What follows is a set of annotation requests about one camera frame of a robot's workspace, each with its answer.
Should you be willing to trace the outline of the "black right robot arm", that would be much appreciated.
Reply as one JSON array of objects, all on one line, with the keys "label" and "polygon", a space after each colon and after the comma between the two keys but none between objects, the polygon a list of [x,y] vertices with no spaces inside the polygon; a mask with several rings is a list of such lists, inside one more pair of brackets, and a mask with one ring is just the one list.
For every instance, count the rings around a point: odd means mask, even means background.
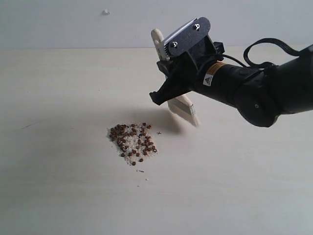
[{"label": "black right robot arm", "polygon": [[156,92],[153,103],[160,105],[188,92],[236,108],[240,115],[257,127],[270,127],[280,115],[297,114],[313,108],[313,48],[295,50],[281,40],[263,38],[259,44],[279,46],[293,59],[281,65],[253,63],[249,49],[244,62],[223,63],[223,47],[217,52],[185,52],[168,62],[159,61],[159,70],[167,80]]}]

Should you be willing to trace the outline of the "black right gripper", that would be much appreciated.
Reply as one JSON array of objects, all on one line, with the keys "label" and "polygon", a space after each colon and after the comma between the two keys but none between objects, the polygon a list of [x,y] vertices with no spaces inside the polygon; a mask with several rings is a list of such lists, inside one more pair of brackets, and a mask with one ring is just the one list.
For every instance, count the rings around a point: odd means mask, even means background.
[{"label": "black right gripper", "polygon": [[153,103],[161,105],[173,98],[195,92],[226,105],[243,105],[245,68],[223,62],[207,39],[170,59],[171,73],[159,90],[150,92]]}]

